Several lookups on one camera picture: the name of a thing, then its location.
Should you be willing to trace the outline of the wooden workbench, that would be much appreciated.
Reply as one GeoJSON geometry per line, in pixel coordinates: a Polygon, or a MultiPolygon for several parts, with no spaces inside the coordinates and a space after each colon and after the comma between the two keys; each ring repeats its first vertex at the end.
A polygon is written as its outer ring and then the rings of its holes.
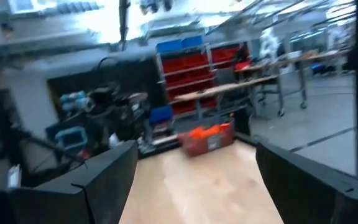
{"type": "Polygon", "coordinates": [[[194,91],[191,93],[187,93],[184,95],[178,95],[175,97],[176,100],[178,101],[191,101],[194,100],[195,101],[195,108],[196,108],[196,114],[198,117],[198,121],[202,121],[203,120],[203,112],[201,110],[201,103],[200,100],[202,98],[208,98],[208,97],[212,97],[215,95],[220,95],[222,93],[225,93],[227,91],[234,91],[240,88],[245,88],[245,87],[249,87],[249,86],[254,86],[256,84],[262,83],[262,82],[266,82],[268,80],[273,80],[273,79],[277,79],[279,77],[279,75],[271,75],[271,76],[267,76],[267,77],[262,77],[262,78],[256,78],[253,79],[251,81],[247,81],[247,82],[243,82],[243,83],[228,83],[225,85],[219,85],[216,87],[212,87],[212,88],[207,88],[201,92],[198,91],[194,91]]]}
{"type": "Polygon", "coordinates": [[[307,92],[306,92],[306,80],[304,67],[305,63],[313,60],[328,60],[331,58],[339,58],[347,55],[349,50],[332,50],[329,52],[318,53],[315,54],[312,51],[309,51],[307,54],[303,54],[299,57],[294,58],[285,58],[284,60],[276,60],[275,62],[269,62],[265,64],[258,65],[247,65],[239,69],[235,69],[234,73],[238,75],[244,75],[245,73],[257,73],[260,72],[261,75],[254,75],[254,83],[262,82],[264,85],[266,82],[274,83],[277,85],[277,89],[275,91],[267,91],[261,90],[260,93],[263,95],[267,94],[277,94],[278,95],[278,105],[279,110],[278,113],[282,116],[285,112],[284,109],[284,97],[288,95],[292,95],[294,93],[301,93],[301,109],[305,109],[308,106],[307,100],[307,92]],[[300,79],[300,88],[295,91],[284,92],[282,90],[282,78],[279,72],[279,67],[284,65],[290,65],[293,63],[299,63],[300,69],[298,70],[298,76],[300,79]]]}

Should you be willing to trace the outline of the blue seat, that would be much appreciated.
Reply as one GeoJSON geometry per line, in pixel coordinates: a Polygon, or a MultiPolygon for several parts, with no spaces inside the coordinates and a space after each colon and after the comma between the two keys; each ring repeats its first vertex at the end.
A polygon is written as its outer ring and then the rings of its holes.
{"type": "Polygon", "coordinates": [[[173,110],[170,105],[154,108],[150,110],[149,123],[151,126],[171,121],[173,119],[173,110]]]}

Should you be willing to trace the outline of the red storage bin shelf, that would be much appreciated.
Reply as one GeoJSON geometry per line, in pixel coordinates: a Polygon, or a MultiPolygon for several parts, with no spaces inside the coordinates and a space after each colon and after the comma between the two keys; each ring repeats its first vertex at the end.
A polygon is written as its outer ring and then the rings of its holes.
{"type": "Polygon", "coordinates": [[[249,54],[246,41],[229,41],[156,54],[156,64],[165,97],[174,115],[194,112],[195,101],[178,101],[178,95],[216,87],[216,70],[233,68],[234,56],[238,50],[249,54]]]}

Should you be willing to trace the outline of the teal-rimmed dark box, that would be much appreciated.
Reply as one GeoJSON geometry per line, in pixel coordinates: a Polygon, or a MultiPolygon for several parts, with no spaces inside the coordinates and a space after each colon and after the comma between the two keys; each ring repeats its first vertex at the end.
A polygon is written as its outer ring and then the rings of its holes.
{"type": "Polygon", "coordinates": [[[84,149],[88,143],[85,128],[81,126],[59,131],[55,135],[55,140],[57,140],[58,145],[66,151],[84,149]]]}

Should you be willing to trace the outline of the orange six-stud brick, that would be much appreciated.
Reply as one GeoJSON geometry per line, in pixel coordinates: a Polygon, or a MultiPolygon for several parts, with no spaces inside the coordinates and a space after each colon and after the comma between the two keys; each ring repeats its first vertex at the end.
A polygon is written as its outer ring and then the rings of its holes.
{"type": "Polygon", "coordinates": [[[204,127],[197,127],[188,133],[189,137],[193,139],[203,139],[208,135],[208,130],[204,127]]]}

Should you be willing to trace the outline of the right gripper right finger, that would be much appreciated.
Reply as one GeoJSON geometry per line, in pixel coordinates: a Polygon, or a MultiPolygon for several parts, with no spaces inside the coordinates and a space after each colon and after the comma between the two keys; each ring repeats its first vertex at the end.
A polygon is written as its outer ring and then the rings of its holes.
{"type": "Polygon", "coordinates": [[[255,158],[284,224],[358,224],[358,177],[271,144],[255,158]]]}

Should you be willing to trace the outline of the clear grey plastic bin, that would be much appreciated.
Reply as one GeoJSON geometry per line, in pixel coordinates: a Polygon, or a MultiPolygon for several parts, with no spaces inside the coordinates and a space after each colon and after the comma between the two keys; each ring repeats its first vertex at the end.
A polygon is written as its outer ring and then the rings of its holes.
{"type": "Polygon", "coordinates": [[[212,136],[206,136],[203,139],[193,139],[189,137],[189,131],[180,133],[178,135],[178,141],[181,144],[181,148],[189,157],[200,156],[216,149],[229,146],[234,142],[234,127],[232,123],[229,124],[231,127],[228,130],[212,136]]]}

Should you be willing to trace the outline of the grey chair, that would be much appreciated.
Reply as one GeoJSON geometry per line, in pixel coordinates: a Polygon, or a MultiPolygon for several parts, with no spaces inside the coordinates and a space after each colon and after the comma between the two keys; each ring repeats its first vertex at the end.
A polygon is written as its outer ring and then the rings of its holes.
{"type": "Polygon", "coordinates": [[[232,68],[222,68],[216,70],[217,85],[237,84],[237,78],[232,68]]]}

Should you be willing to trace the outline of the orange eight-stud brick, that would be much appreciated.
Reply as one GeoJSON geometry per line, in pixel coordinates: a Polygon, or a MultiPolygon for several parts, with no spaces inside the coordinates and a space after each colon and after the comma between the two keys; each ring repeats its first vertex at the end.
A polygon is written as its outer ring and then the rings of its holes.
{"type": "Polygon", "coordinates": [[[206,136],[212,136],[215,134],[222,133],[222,132],[228,130],[230,127],[231,127],[231,125],[229,123],[216,124],[216,125],[210,127],[209,129],[205,129],[204,134],[206,136]]]}

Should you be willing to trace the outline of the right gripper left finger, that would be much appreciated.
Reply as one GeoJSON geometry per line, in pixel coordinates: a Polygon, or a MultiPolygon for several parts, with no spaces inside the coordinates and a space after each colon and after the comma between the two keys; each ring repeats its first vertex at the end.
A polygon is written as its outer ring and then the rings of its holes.
{"type": "Polygon", "coordinates": [[[0,224],[118,224],[137,160],[127,141],[37,187],[0,190],[0,224]]]}

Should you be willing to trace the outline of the blue storage bin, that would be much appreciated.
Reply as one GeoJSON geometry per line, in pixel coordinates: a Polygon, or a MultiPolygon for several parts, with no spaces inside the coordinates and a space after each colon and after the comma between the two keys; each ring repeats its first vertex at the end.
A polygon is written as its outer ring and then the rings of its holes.
{"type": "Polygon", "coordinates": [[[193,37],[186,37],[181,40],[181,46],[186,49],[190,47],[197,47],[203,45],[203,36],[202,35],[196,35],[193,37]]]}
{"type": "Polygon", "coordinates": [[[182,49],[181,40],[177,39],[177,40],[170,40],[170,41],[158,43],[156,45],[156,49],[157,52],[160,54],[181,50],[182,49]]]}

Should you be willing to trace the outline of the white humanoid robot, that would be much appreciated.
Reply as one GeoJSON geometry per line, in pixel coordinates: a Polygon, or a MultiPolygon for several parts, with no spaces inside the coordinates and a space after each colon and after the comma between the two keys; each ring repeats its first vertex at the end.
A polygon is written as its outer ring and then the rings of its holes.
{"type": "Polygon", "coordinates": [[[277,60],[277,50],[279,47],[278,38],[273,33],[273,28],[264,29],[260,36],[261,47],[259,57],[262,59],[277,60]]]}

